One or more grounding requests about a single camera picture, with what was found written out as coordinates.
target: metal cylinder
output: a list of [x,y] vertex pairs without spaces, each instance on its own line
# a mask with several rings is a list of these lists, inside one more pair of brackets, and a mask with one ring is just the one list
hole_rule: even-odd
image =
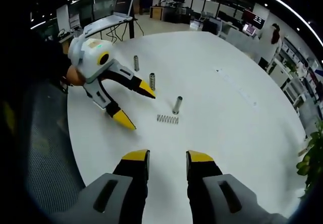
[[155,91],[155,74],[154,73],[149,74],[149,86],[152,91]]
[[177,97],[176,104],[172,111],[174,115],[177,115],[180,112],[180,106],[181,106],[182,100],[183,100],[183,97],[181,96]]
[[133,56],[133,63],[135,66],[135,71],[138,72],[139,71],[139,59],[138,59],[137,55]]

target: floor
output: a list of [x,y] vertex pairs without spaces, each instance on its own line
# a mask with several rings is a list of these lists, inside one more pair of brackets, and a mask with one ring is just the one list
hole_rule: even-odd
[[[169,22],[159,21],[155,19],[151,19],[149,15],[136,15],[136,18],[138,19],[138,24],[140,25],[141,29],[144,32],[144,35],[152,35],[157,33],[164,33],[164,32],[175,32],[175,31],[196,31],[198,30],[198,25],[195,23],[192,23],[191,25],[187,24],[173,24]],[[134,23],[135,28],[135,38],[143,36],[142,31],[140,30],[137,23]],[[116,29],[117,35],[122,39],[122,35],[125,31],[126,24],[120,25]],[[112,38],[107,36],[106,34],[110,33],[110,29],[102,31],[102,39],[111,41]],[[100,33],[94,34],[91,36],[92,38],[100,39]],[[129,28],[126,29],[126,32],[124,34],[123,40],[129,40]]]

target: cable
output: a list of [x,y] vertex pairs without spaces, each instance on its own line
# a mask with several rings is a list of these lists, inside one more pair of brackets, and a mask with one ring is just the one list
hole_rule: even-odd
[[143,33],[143,30],[141,29],[141,26],[139,25],[139,23],[137,22],[137,21],[135,21],[136,22],[136,24],[139,26],[139,28],[140,28],[140,30],[141,30],[141,32],[142,32],[142,36],[144,36],[145,34]]
[[125,26],[125,30],[123,31],[123,34],[122,34],[122,37],[121,37],[122,41],[123,41],[123,36],[124,36],[124,35],[125,35],[125,33],[126,33],[127,26],[128,26],[128,23],[126,24],[126,26]]
[[115,31],[116,29],[112,30],[112,28],[110,28],[110,31],[112,33],[112,36],[116,39],[115,41],[113,41],[112,43],[115,44],[117,42],[117,38],[114,36],[113,32]]
[[114,29],[113,29],[113,30],[112,30],[112,28],[110,28],[110,32],[106,34],[108,37],[112,37],[111,42],[112,42],[113,44],[118,40],[118,39],[114,36],[113,31],[115,31],[119,26],[120,26],[120,25],[118,25],[117,27],[114,27]]
[[114,32],[115,32],[115,34],[116,34],[116,37],[119,39],[119,41],[123,41],[123,40],[121,40],[121,39],[120,39],[120,37],[117,35],[117,31],[116,31],[116,29],[117,29],[117,28],[115,28],[115,30],[114,30]]

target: laptop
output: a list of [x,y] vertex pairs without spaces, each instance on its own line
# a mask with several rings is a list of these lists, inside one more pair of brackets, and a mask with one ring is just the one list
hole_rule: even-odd
[[84,27],[85,37],[94,35],[107,28],[132,20],[130,16],[133,0],[116,0],[114,13]]

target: desk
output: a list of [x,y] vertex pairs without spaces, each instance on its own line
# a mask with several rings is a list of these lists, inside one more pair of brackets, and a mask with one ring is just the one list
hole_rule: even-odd
[[161,6],[150,7],[150,18],[162,21],[163,14],[164,14],[164,7],[161,7]]
[[[285,213],[290,201],[299,201],[291,193],[295,178],[301,178],[295,164],[302,150],[297,143],[305,132],[287,97],[254,61],[208,32],[154,34],[115,44],[114,49],[116,59],[130,69],[138,55],[138,77],[148,80],[149,73],[155,73],[156,99],[103,81],[136,125],[137,130],[129,131],[108,118],[82,87],[70,87],[69,131],[85,185],[112,173],[127,152],[148,148],[150,174],[142,223],[192,223],[185,155],[192,149],[213,157],[223,173],[253,190],[270,212]],[[179,124],[157,122],[157,114],[172,116],[179,95]]]

